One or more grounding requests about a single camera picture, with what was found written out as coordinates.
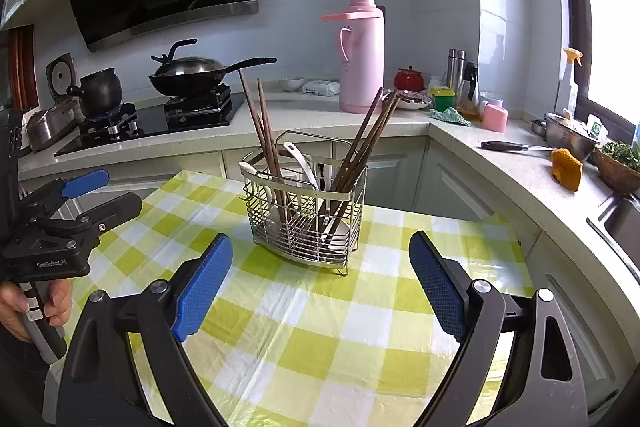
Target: green vegetables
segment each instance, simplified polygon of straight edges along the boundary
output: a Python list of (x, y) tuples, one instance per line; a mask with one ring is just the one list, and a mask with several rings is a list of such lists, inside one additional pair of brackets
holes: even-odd
[(607, 143), (601, 152), (611, 156), (614, 160), (640, 172), (640, 145), (634, 143), (633, 147), (626, 143)]

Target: yellow spray nozzle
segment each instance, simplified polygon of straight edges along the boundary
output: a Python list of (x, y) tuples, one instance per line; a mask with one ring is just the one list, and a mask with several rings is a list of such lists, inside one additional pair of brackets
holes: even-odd
[(566, 53), (566, 63), (573, 64), (575, 60), (578, 61), (578, 66), (581, 66), (582, 63), (580, 58), (582, 57), (582, 52), (578, 50), (574, 50), (573, 48), (562, 48), (562, 51)]

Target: blue gripper pad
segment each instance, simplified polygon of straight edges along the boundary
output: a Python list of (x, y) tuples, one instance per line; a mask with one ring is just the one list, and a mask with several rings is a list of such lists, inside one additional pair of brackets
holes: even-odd
[(104, 187), (107, 183), (109, 183), (109, 173), (99, 169), (68, 180), (63, 189), (60, 190), (60, 194), (65, 198), (74, 200), (78, 196), (87, 194), (96, 188)]
[(466, 291), (454, 279), (446, 261), (424, 232), (412, 235), (409, 261), (440, 326), (461, 343), (466, 336)]
[(204, 260), (180, 295), (175, 297), (176, 314), (171, 330), (179, 342), (200, 329), (233, 258), (231, 240), (220, 234), (204, 253)]

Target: red kettle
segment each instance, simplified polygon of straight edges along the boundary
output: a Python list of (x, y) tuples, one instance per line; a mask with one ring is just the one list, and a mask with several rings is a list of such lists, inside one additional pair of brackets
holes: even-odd
[(424, 89), (424, 79), (420, 71), (414, 70), (413, 66), (408, 69), (400, 68), (394, 79), (394, 87), (405, 91), (420, 92)]

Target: small white bowl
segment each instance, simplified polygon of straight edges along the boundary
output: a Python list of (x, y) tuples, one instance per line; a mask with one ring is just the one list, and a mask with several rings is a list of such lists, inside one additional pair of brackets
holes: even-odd
[(284, 92), (296, 92), (299, 91), (308, 80), (302, 76), (296, 76), (293, 78), (280, 78), (278, 82)]

